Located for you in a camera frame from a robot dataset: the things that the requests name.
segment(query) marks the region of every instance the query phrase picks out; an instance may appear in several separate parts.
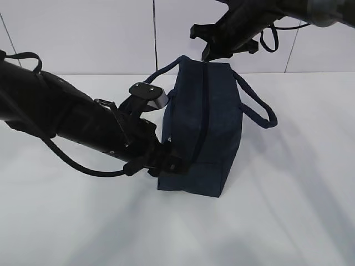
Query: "silver metal part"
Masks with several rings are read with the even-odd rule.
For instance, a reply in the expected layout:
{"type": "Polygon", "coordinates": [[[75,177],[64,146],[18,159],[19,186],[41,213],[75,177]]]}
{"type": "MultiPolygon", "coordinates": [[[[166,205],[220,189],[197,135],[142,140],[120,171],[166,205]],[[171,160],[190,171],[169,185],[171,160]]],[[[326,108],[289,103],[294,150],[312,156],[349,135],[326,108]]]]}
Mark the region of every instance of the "silver metal part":
{"type": "Polygon", "coordinates": [[[161,96],[157,99],[155,99],[154,101],[150,101],[148,102],[148,105],[153,107],[154,109],[162,109],[164,107],[166,107],[166,105],[169,102],[169,98],[166,95],[165,91],[163,90],[163,93],[161,94],[161,96]]]}

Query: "tile grout line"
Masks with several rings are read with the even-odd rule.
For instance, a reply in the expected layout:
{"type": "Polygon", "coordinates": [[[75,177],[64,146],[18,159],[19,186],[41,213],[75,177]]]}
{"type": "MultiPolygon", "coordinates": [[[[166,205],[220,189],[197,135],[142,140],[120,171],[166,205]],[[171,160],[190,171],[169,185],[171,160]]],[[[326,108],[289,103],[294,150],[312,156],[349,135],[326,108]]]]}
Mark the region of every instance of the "tile grout line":
{"type": "Polygon", "coordinates": [[[295,44],[296,44],[296,39],[297,39],[297,36],[298,36],[298,32],[300,31],[300,29],[297,29],[297,32],[296,32],[296,36],[295,36],[295,39],[293,40],[293,45],[292,45],[292,48],[291,48],[291,51],[290,51],[290,55],[288,56],[288,60],[287,60],[287,64],[286,64],[286,67],[285,67],[285,71],[284,73],[286,73],[287,71],[287,68],[288,68],[288,64],[290,63],[290,60],[291,60],[291,55],[292,55],[292,52],[293,52],[293,49],[295,47],[295,44]]]}
{"type": "MultiPolygon", "coordinates": [[[[7,27],[6,27],[6,24],[5,24],[4,18],[2,17],[1,13],[0,13],[0,19],[1,19],[1,21],[2,21],[2,24],[4,25],[4,28],[5,28],[5,31],[6,31],[7,37],[8,37],[8,38],[9,38],[9,40],[10,40],[10,43],[11,43],[12,49],[13,49],[13,51],[15,52],[15,54],[17,54],[16,49],[15,49],[15,46],[13,45],[13,42],[12,42],[12,40],[11,40],[11,37],[10,37],[9,31],[8,31],[8,29],[7,29],[7,27]]],[[[20,64],[20,67],[22,67],[22,64],[21,64],[20,60],[19,60],[19,59],[17,59],[17,61],[18,61],[18,63],[20,64]]]]}
{"type": "Polygon", "coordinates": [[[158,50],[156,41],[156,19],[155,19],[155,0],[153,0],[153,31],[154,31],[154,50],[155,50],[155,69],[158,70],[158,50]]]}

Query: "white wall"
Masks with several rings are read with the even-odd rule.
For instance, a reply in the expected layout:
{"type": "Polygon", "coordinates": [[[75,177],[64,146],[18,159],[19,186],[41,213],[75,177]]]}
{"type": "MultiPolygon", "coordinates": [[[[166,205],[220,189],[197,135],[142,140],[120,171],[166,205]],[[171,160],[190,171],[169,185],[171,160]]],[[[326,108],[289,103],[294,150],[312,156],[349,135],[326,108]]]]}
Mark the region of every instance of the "white wall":
{"type": "MultiPolygon", "coordinates": [[[[155,0],[155,9],[158,63],[163,67],[182,54],[200,59],[205,43],[189,39],[190,27],[216,22],[227,5],[215,0],[155,0]]],[[[38,53],[45,70],[148,74],[155,69],[153,0],[2,0],[0,12],[16,50],[38,53]]],[[[285,18],[276,24],[294,26],[299,21],[285,18]]],[[[355,30],[345,25],[301,29],[287,65],[296,33],[280,31],[280,49],[274,54],[261,48],[255,55],[242,53],[222,61],[239,73],[355,70],[355,30]]],[[[5,48],[6,39],[2,34],[0,45],[5,48]]],[[[269,30],[266,40],[273,45],[269,30]]],[[[23,65],[34,63],[24,60],[23,65]]]]}

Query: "black strap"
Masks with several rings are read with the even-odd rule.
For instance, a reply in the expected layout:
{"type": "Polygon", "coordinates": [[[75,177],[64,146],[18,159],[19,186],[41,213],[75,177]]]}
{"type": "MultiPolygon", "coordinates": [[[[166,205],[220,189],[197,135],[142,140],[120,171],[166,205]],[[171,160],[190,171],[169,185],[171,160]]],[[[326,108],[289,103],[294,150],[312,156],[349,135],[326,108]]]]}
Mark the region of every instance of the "black strap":
{"type": "Polygon", "coordinates": [[[269,53],[274,53],[278,50],[278,47],[280,46],[280,41],[278,39],[278,34],[277,34],[277,29],[275,27],[275,24],[272,23],[270,25],[271,31],[272,31],[272,35],[273,35],[273,39],[275,40],[275,49],[271,49],[269,46],[267,46],[267,44],[264,41],[264,31],[261,32],[261,37],[260,37],[260,44],[264,47],[265,50],[267,50],[269,53]]]}
{"type": "Polygon", "coordinates": [[[42,70],[42,61],[39,56],[32,52],[25,52],[13,55],[7,55],[6,52],[0,50],[0,60],[4,60],[5,58],[11,59],[27,59],[27,58],[34,58],[38,60],[38,64],[35,69],[33,69],[34,73],[39,73],[42,70]]]}
{"type": "Polygon", "coordinates": [[[170,71],[171,69],[173,69],[174,67],[176,67],[182,60],[182,57],[177,58],[174,62],[172,62],[171,64],[167,65],[166,67],[159,69],[157,72],[153,73],[150,77],[148,77],[144,83],[152,83],[157,77],[159,77],[160,75],[165,74],[166,72],[170,71]]]}
{"type": "Polygon", "coordinates": [[[253,89],[249,86],[249,84],[235,71],[233,71],[233,76],[237,80],[242,90],[245,91],[247,95],[253,98],[254,101],[260,104],[266,110],[269,120],[262,118],[261,115],[259,115],[256,111],[254,111],[249,106],[243,103],[240,106],[241,111],[264,129],[275,127],[277,125],[277,117],[271,107],[268,106],[264,101],[262,101],[259,96],[257,96],[255,91],[253,91],[253,89]]]}

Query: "white table surface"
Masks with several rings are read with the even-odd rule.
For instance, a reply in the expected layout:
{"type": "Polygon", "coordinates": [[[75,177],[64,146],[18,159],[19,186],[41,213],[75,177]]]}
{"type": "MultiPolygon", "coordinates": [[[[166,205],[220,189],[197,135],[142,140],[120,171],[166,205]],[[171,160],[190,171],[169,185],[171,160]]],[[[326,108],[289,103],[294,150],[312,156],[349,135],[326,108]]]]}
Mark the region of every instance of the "white table surface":
{"type": "MultiPolygon", "coordinates": [[[[354,266],[355,73],[244,77],[280,123],[263,130],[244,119],[219,199],[157,191],[146,171],[83,175],[2,122],[0,265],[354,266]]],[[[144,76],[64,78],[119,104],[144,76]]],[[[169,91],[174,82],[167,75],[155,84],[169,91]]],[[[158,124],[158,135],[163,112],[145,116],[158,124]]],[[[123,166],[55,141],[85,166],[123,166]]]]}

